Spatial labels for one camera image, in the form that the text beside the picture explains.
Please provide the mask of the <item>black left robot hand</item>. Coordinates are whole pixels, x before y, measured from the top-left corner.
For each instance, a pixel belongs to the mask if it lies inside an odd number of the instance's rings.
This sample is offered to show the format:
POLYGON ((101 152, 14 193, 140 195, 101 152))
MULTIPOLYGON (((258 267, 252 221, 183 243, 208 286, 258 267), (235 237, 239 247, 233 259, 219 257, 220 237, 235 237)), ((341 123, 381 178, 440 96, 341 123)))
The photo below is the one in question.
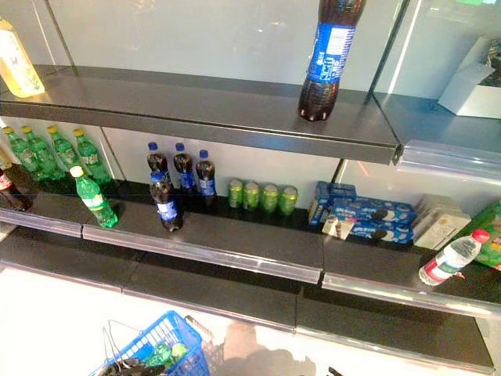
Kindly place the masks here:
POLYGON ((98 376, 154 376, 162 375, 166 367, 161 365, 148 366, 137 358, 119 361, 103 368, 98 376))

